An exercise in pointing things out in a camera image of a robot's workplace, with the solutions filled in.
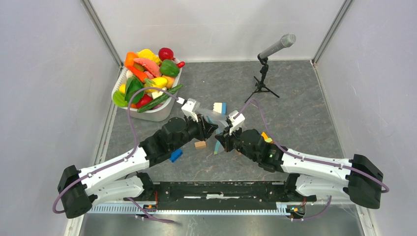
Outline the clear zip top bag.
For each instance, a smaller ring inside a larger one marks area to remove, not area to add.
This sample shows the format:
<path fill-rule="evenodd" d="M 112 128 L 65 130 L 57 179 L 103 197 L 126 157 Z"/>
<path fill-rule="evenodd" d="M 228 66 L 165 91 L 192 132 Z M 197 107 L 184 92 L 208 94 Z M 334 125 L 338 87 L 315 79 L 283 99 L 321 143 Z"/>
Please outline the clear zip top bag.
<path fill-rule="evenodd" d="M 224 128 L 228 126 L 226 122 L 226 118 L 227 118 L 226 114 L 209 110 L 206 108 L 201 108 L 201 107 L 197 108 L 196 111 L 198 114 L 202 114 L 208 122 L 214 123 L 218 126 L 218 128 L 215 130 L 214 135 L 221 134 Z M 216 155 L 223 151 L 224 151 L 224 148 L 222 147 L 221 143 L 219 141 L 216 141 L 213 154 Z"/>

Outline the green toy cucumber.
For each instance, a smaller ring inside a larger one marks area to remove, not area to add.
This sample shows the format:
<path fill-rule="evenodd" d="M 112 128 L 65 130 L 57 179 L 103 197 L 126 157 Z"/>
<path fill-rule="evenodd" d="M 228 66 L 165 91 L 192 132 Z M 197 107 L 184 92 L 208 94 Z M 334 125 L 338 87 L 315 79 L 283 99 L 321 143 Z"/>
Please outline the green toy cucumber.
<path fill-rule="evenodd" d="M 175 96 L 175 93 L 177 93 L 181 88 L 183 87 L 182 84 L 177 85 L 173 87 L 172 89 L 168 91 L 162 91 L 163 93 L 161 96 L 158 96 L 157 98 L 153 99 L 151 102 L 147 103 L 146 105 L 143 105 L 142 107 L 137 109 L 138 113 L 143 113 L 145 111 L 151 110 L 155 106 L 165 102 L 168 98 L 173 98 L 175 101 L 178 101 L 179 98 Z"/>

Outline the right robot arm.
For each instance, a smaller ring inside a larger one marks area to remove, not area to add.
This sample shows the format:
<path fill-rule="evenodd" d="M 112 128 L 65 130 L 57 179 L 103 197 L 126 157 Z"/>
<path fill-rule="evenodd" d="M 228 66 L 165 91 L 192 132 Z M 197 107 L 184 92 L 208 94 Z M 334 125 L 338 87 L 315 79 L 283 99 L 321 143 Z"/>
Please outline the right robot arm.
<path fill-rule="evenodd" d="M 225 131 L 215 138 L 226 152 L 236 150 L 265 171 L 288 173 L 284 195 L 291 201 L 301 196 L 333 196 L 380 208 L 384 175 L 364 155 L 355 154 L 352 159 L 310 155 L 268 143 L 255 129 Z"/>

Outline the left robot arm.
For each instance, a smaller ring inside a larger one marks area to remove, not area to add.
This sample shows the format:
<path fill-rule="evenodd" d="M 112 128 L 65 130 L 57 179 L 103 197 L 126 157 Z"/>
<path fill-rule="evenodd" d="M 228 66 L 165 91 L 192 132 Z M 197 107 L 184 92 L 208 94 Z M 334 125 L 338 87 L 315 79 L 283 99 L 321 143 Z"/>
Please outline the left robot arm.
<path fill-rule="evenodd" d="M 193 139 L 207 140 L 217 128 L 217 124 L 202 115 L 198 115 L 197 120 L 174 117 L 126 153 L 91 167 L 66 167 L 58 184 L 57 200 L 61 201 L 63 209 L 57 210 L 58 202 L 55 201 L 53 212 L 64 213 L 66 218 L 72 219 L 99 203 L 116 198 L 151 199 L 154 186 L 148 180 L 141 180 L 138 176 L 121 178 L 168 160 L 174 151 Z"/>

